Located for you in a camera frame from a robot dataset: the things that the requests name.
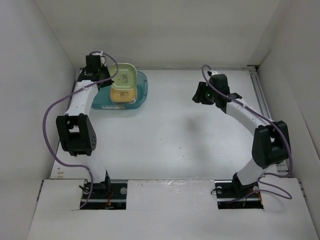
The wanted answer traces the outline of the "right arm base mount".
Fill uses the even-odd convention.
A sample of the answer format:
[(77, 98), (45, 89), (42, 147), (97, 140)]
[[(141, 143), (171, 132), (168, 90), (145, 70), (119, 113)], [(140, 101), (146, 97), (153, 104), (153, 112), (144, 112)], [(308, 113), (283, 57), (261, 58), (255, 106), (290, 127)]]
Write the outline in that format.
[(216, 182), (211, 195), (216, 197), (219, 210), (233, 209), (263, 209), (258, 184), (251, 184), (241, 190), (236, 190), (231, 182)]

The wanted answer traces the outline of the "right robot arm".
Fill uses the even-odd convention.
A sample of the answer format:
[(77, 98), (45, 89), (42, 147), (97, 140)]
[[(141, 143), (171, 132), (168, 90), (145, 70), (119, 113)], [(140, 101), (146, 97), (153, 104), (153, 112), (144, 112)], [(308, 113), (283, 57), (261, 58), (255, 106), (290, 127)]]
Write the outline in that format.
[(284, 121), (273, 121), (256, 112), (238, 93), (232, 93), (225, 74), (208, 71), (199, 82), (192, 100), (203, 105), (215, 105), (226, 115), (236, 119), (253, 135), (251, 159), (232, 178), (231, 191), (243, 197), (267, 173), (269, 167), (285, 160), (293, 160), (289, 130)]

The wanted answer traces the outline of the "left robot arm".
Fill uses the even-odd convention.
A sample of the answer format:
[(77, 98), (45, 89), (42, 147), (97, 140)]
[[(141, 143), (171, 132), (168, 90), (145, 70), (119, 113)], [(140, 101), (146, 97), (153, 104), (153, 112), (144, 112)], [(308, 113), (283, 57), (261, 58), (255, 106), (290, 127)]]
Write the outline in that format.
[[(114, 60), (103, 51), (93, 51), (85, 56), (85, 67), (79, 72), (72, 94), (66, 97), (71, 98), (69, 107), (63, 115), (56, 117), (61, 148), (71, 157), (90, 157), (97, 147), (97, 135), (89, 114), (100, 89), (111, 86), (116, 76), (109, 72), (107, 57)], [(83, 159), (82, 163), (70, 164), (64, 163), (57, 156), (54, 158), (64, 167), (87, 170), (90, 181), (81, 187), (86, 194), (97, 194), (103, 199), (111, 194), (111, 179), (107, 170), (94, 169), (94, 164), (87, 159)]]

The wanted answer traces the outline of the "green plate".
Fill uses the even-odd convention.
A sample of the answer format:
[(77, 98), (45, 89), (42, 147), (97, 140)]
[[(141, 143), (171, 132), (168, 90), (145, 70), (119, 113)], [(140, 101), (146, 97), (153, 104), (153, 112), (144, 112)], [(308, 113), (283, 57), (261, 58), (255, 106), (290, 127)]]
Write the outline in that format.
[(118, 72), (112, 78), (115, 90), (131, 90), (137, 86), (137, 70), (130, 63), (118, 63)]

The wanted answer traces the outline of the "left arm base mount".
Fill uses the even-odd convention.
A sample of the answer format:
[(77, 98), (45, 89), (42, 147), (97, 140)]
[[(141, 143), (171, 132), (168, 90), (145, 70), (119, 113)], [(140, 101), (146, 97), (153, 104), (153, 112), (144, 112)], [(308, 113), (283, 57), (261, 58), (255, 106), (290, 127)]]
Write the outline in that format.
[(89, 182), (79, 186), (82, 190), (80, 210), (125, 210), (127, 206), (127, 180), (111, 180), (108, 176), (104, 181), (93, 184), (90, 193)]

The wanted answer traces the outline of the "yellow plate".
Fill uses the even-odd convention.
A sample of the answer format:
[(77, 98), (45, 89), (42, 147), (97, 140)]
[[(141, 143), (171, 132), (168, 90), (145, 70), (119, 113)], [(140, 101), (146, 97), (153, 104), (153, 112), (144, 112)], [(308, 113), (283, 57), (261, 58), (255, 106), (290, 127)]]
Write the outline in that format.
[(110, 99), (113, 103), (131, 104), (137, 99), (137, 88), (132, 89), (114, 89), (110, 88)]

